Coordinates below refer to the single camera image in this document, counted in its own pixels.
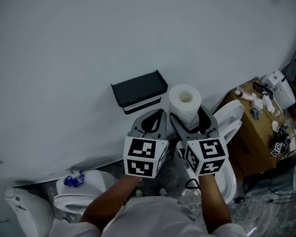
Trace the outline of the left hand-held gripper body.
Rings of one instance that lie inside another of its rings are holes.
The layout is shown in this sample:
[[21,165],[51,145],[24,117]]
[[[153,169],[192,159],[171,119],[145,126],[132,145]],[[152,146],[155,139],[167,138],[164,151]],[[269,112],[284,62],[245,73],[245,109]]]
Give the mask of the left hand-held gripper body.
[[165,161],[169,142],[127,136],[123,161],[125,174],[141,178],[155,178]]

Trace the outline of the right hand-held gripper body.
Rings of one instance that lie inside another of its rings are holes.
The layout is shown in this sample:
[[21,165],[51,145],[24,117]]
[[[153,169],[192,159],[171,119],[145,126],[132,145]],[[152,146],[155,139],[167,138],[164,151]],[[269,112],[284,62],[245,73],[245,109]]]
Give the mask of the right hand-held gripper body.
[[185,135],[184,148],[184,159],[196,176],[220,171],[228,159],[226,142],[223,137],[207,137],[200,134]]

